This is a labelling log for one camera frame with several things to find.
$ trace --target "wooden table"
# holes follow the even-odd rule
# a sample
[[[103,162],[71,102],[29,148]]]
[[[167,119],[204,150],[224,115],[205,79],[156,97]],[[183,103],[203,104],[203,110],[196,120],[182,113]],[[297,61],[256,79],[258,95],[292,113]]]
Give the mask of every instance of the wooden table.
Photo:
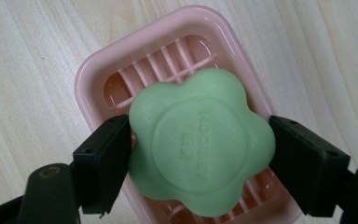
[[[36,168],[70,162],[90,135],[74,94],[81,63],[190,4],[227,18],[277,115],[303,123],[358,167],[358,1],[0,1],[0,203],[23,194]],[[110,215],[82,221],[138,223],[121,194]]]

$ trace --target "wood grain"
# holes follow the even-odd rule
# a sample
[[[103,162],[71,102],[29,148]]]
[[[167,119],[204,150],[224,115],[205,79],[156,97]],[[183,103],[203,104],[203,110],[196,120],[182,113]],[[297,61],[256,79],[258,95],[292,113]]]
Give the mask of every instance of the wood grain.
[[[68,163],[90,134],[75,100],[91,53],[186,5],[232,25],[280,116],[352,156],[358,167],[358,1],[0,1],[0,203],[28,175]],[[337,223],[301,217],[296,223]],[[138,223],[123,195],[111,215],[83,223]]]

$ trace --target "flower-shaped soap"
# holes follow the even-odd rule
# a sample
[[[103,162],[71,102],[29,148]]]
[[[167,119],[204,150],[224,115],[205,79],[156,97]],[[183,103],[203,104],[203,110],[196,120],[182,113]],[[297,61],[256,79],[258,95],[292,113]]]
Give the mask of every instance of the flower-shaped soap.
[[[275,138],[252,112],[241,82],[226,70],[200,70],[183,84],[143,89],[130,109],[137,144],[129,172],[154,200],[176,199],[217,217],[240,199],[246,179],[269,165]]]

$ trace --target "pink soap dish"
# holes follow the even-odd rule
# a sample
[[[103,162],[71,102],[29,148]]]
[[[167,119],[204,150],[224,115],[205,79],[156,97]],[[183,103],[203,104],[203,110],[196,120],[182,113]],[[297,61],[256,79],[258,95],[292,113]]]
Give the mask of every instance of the pink soap dish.
[[[251,109],[265,119],[273,113],[227,21],[200,6],[179,8],[89,56],[77,72],[76,101],[94,131],[106,119],[128,113],[144,87],[154,82],[181,83],[206,67],[235,74]],[[300,215],[269,168],[246,181],[238,204],[221,217],[199,217],[177,201],[147,199],[128,176],[122,189],[141,223],[293,223]]]

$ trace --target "soap dish ridge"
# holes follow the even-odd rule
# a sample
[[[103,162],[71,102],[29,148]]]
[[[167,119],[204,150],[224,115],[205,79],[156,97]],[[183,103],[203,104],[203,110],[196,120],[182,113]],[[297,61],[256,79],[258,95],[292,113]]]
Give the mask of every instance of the soap dish ridge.
[[[182,83],[207,67],[235,74],[255,113],[265,119],[273,113],[227,21],[200,6],[177,9],[89,56],[77,72],[76,101],[94,131],[106,119],[128,113],[134,97],[148,85]],[[197,216],[177,201],[147,199],[128,176],[122,189],[142,223],[293,223],[300,215],[269,168],[246,181],[238,204],[221,217]]]

